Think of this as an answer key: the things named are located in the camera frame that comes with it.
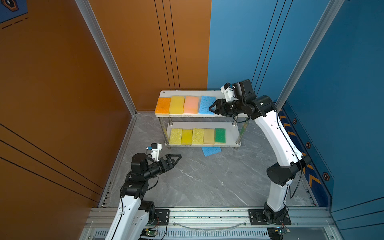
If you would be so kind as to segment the blue sponge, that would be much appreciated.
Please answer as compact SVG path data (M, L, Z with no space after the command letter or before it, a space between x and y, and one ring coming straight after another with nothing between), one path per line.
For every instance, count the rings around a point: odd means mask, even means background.
M202 147L202 151L205 157L218 154L222 151L220 147Z
M216 98L211 96L201 96L200 107L198 114L200 115L214 115L209 108L215 103Z

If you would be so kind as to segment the yellow porous sponge large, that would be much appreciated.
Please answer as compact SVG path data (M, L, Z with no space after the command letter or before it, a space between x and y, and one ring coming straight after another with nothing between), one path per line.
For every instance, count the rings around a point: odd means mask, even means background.
M182 144L183 129L171 129L171 135L169 144L170 145L181 145Z

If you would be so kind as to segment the bright yellow foam sponge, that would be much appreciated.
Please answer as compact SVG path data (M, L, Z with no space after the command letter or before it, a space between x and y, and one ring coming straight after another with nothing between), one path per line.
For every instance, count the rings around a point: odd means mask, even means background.
M182 145L191 145L192 139L193 139L193 130L192 129L183 129L182 130L181 144Z

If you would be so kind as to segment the pink sponge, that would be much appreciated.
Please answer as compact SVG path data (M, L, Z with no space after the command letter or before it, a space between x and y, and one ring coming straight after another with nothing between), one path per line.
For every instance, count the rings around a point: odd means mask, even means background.
M184 103L184 114L198 114L200 98L195 96L186 96Z

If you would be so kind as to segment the green scrub sponge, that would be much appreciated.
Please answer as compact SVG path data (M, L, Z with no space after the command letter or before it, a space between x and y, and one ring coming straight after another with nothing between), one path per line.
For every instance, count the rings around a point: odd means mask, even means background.
M215 128L215 143L216 144L226 143L226 129Z

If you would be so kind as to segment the white two-tier shelf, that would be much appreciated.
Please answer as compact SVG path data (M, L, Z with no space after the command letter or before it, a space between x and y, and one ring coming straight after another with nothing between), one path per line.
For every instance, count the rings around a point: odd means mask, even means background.
M160 98L171 98L173 96L181 97L199 97L209 96L216 99L224 99L225 95L221 91L160 91ZM203 114L183 114L183 115L159 115L155 114L160 121L162 132L164 134L164 146L170 147L233 147L239 148L242 145L242 138L246 132L248 122L240 123L247 119L247 115L239 114L236 121L233 118L220 115ZM173 145L170 144L172 129L226 129L226 142L224 144L203 144L203 145Z

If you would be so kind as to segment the pale yellow sponge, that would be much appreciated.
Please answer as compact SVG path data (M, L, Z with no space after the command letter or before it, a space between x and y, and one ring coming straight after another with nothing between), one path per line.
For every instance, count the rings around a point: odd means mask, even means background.
M215 129L204 129L204 144L205 145L215 144Z

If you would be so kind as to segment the orange sponge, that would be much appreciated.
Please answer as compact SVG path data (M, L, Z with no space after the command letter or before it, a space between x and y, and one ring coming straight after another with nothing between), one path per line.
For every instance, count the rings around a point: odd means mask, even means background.
M158 98L155 108L155 114L159 116L168 116L170 114L171 98Z

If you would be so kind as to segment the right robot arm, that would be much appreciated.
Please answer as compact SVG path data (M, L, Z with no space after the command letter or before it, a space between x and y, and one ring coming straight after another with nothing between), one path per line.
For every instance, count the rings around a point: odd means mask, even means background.
M262 219L270 225L282 224L288 217L287 197L293 197L291 184L298 172L311 163L290 139L279 118L275 103L268 96L258 97L250 80L221 87L223 99L216 100L210 112L235 119L247 115L265 134L277 158L277 163L267 169L271 180L270 192L265 202Z

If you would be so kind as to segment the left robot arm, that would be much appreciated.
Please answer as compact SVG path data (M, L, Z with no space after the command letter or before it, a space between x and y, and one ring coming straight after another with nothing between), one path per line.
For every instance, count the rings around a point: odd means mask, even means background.
M182 159L181 155L166 155L159 161L150 160L146 153L132 157L131 171L120 189L120 203L106 236L107 240L138 240L146 225L155 221L155 206L145 201L150 189L149 179L156 178L171 169Z

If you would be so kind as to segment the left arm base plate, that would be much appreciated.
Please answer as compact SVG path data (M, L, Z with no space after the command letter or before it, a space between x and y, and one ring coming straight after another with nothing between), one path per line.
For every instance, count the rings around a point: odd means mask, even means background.
M147 226L168 226L170 220L169 209L154 209L146 211L149 214L149 221Z

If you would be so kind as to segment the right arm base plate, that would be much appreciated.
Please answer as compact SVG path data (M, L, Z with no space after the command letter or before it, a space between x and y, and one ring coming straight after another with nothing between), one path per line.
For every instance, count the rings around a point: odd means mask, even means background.
M274 212L270 209L249 209L249 219L251 225L284 225L292 224L288 209L282 209L279 212Z

